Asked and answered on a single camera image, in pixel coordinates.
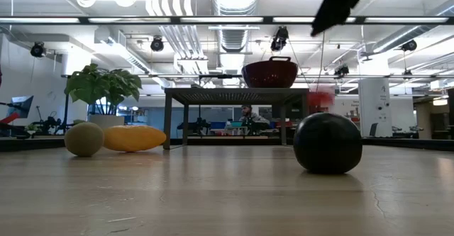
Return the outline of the red colander bowl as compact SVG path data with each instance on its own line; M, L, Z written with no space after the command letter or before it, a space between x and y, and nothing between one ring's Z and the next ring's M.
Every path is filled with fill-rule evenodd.
M297 77L298 64L291 57L272 56L247 64L241 73L249 88L290 88Z

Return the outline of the large black toy plum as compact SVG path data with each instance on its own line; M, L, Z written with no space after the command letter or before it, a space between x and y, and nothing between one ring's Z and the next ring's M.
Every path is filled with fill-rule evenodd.
M344 174L362 158L362 136L345 116L314 113L301 121L293 138L298 163L314 174Z

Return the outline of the long yellow toy fruit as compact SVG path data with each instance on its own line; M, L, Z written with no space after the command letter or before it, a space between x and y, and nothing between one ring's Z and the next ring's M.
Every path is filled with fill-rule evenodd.
M104 130L104 147L118 152L150 150L166 139L165 133L148 125L118 125Z

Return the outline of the round green toy melon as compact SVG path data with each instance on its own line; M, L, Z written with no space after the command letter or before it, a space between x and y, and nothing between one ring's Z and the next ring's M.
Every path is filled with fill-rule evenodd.
M104 145L104 131L94 123L78 123L65 133L65 147L78 157L91 157Z

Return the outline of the red background object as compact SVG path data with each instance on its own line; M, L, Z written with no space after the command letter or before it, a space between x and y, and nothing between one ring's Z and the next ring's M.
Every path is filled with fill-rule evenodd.
M314 91L307 94L307 103L309 113L329 112L330 107L334 104L335 94L328 91Z

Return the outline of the white pillar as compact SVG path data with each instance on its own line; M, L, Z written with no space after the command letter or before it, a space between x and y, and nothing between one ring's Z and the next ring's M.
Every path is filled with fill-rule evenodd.
M391 137L389 80L361 79L358 83L360 131L363 137Z

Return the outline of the perforated metal shelf riser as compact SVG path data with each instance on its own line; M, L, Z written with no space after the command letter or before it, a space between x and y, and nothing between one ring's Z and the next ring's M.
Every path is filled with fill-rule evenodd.
M189 107L191 105L277 105L279 106L279 121L281 126L281 143L287 144L285 130L286 109L296 101L301 102L299 115L305 118L309 114L307 103L308 89L290 88L247 88L247 89L202 89L202 88L166 88L164 133L167 136L163 143L165 150L171 145L172 102L178 101L184 106L184 128L182 144L187 144L189 124Z

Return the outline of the person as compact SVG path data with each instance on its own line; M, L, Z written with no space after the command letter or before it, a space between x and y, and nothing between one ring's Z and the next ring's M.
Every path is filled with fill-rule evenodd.
M242 116L240 117L240 121L251 119L255 123L262 123L262 124L266 124L266 125L270 124L269 120L267 120L266 118L263 118L262 116L260 116L259 114L255 113L255 112L253 112L251 105L242 105L241 109L242 109Z

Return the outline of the green leafy plant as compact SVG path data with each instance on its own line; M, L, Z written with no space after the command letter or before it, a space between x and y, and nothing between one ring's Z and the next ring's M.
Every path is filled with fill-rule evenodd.
M100 114L115 115L118 106L126 98L140 98L142 81L138 75L125 69L107 70L97 64L88 64L73 72L67 80L65 94L73 102L83 101L94 106Z

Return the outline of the white plant pot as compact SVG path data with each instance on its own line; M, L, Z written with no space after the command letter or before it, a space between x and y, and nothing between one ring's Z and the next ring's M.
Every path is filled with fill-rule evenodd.
M124 125L125 120L123 116L103 115L103 114L90 114L88 121L98 125L101 129L106 129L114 126Z

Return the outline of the small tilted background monitor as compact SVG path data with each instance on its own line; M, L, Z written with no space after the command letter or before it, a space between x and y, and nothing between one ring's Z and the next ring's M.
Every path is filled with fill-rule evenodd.
M18 118L27 118L31 109L34 96L12 97L9 103L7 116L16 114Z

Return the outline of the red background lever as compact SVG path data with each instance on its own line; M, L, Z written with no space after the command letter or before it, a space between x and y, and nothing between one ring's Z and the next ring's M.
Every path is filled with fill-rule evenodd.
M9 124L10 122L14 121L15 119L17 119L19 117L20 116L18 113L12 113L11 115L5 117L4 119L1 119L0 123Z

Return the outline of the silver ventilation duct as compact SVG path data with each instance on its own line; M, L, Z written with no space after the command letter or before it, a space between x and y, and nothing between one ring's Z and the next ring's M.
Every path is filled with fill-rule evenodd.
M255 15L258 0L213 0L214 12L220 16ZM226 52L241 52L250 37L249 30L220 30L218 39Z

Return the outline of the black table edge rail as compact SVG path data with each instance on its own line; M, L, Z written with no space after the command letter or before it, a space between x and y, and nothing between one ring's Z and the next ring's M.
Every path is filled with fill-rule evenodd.
M239 145L281 145L280 139L259 137L189 137L186 142L183 139L171 139L170 145L214 145L214 146L239 146ZM393 137L365 137L363 145L376 145L385 147L403 147L411 149L437 150L454 152L454 140L420 140ZM0 139L0 152L14 152L26 150L42 150L65 147L63 138L33 138L33 139Z

